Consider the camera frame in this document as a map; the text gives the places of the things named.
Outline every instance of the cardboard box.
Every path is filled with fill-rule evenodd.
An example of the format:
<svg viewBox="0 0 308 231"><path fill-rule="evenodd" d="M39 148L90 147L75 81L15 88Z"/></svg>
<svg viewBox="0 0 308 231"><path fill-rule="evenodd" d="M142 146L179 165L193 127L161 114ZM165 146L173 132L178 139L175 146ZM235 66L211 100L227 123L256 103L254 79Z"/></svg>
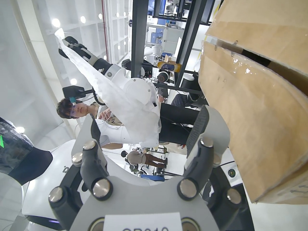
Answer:
<svg viewBox="0 0 308 231"><path fill-rule="evenodd" d="M308 0L225 0L207 35L308 76Z"/></svg>
<svg viewBox="0 0 308 231"><path fill-rule="evenodd" d="M176 63L176 57L165 55L164 62L170 63L170 64L175 64Z"/></svg>
<svg viewBox="0 0 308 231"><path fill-rule="evenodd" d="M307 96L272 70L207 42L199 84L230 129L251 202L308 204Z"/></svg>

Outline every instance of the sticker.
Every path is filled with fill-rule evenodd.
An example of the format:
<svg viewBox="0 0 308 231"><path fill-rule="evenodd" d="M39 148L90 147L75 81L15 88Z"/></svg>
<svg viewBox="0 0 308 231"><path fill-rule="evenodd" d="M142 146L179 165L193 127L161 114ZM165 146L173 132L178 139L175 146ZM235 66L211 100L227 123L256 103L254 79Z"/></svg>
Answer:
<svg viewBox="0 0 308 231"><path fill-rule="evenodd" d="M103 231L182 231L179 212L106 215Z"/></svg>

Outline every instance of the black pants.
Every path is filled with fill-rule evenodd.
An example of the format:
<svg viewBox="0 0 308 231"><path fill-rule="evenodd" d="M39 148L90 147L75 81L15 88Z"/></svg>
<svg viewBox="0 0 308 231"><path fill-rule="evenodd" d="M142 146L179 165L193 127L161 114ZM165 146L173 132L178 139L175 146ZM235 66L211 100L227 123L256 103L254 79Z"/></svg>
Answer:
<svg viewBox="0 0 308 231"><path fill-rule="evenodd" d="M194 125L198 114L199 111L197 110L162 103L160 108L161 131L159 141L186 144L192 128L173 123Z"/></svg>

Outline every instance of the patterned fabric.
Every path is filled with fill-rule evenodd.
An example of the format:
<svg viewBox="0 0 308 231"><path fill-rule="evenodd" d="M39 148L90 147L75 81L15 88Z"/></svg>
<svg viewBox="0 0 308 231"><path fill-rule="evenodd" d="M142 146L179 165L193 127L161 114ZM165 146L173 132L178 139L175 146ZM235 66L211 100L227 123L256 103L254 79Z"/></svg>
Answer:
<svg viewBox="0 0 308 231"><path fill-rule="evenodd" d="M174 97L171 105L183 108L191 107L190 103L188 102L188 96L179 93Z"/></svg>

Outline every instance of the bottle label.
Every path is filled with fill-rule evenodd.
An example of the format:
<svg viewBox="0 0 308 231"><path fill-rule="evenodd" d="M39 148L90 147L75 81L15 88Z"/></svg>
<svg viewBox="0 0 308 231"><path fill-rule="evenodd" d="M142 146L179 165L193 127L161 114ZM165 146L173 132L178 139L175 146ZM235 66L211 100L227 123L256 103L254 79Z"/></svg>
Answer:
<svg viewBox="0 0 308 231"><path fill-rule="evenodd" d="M161 67L162 70L168 70L168 71L174 71L174 65L173 64L164 64Z"/></svg>

